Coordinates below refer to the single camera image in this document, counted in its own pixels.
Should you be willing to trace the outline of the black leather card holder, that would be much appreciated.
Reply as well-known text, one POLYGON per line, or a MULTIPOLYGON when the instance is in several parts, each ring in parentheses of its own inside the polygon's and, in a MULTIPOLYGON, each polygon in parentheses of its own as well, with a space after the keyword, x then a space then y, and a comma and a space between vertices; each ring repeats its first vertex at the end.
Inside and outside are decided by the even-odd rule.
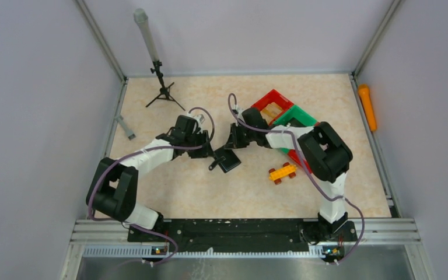
POLYGON ((213 152, 213 162, 208 166, 208 170, 213 171, 219 167, 223 173, 228 173, 241 163, 233 150, 221 147, 213 152))

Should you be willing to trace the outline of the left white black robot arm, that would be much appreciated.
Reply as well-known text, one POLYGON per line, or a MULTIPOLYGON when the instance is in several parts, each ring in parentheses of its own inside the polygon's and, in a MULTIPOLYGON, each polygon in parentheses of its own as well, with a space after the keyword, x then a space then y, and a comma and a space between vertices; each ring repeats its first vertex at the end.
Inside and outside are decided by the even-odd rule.
POLYGON ((180 115, 167 133, 158 135, 145 147, 119 159, 103 158, 86 196, 90 218, 100 212, 106 219, 141 227, 150 241, 159 240, 164 232, 163 215, 138 203, 139 179, 184 153, 193 158, 210 156, 213 133, 203 129, 204 120, 202 114, 180 115))

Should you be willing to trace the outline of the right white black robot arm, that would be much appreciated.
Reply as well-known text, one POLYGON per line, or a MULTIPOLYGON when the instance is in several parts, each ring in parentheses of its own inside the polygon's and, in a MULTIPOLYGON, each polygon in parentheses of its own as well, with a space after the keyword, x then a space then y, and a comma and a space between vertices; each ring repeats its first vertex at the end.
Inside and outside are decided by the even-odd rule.
POLYGON ((353 154, 333 127, 320 122, 309 127, 269 127, 256 108, 230 108, 232 124, 227 149, 245 148, 252 142, 268 149, 294 150, 300 165, 322 197, 318 231, 322 238, 335 240, 347 222, 344 205, 345 180, 353 154))

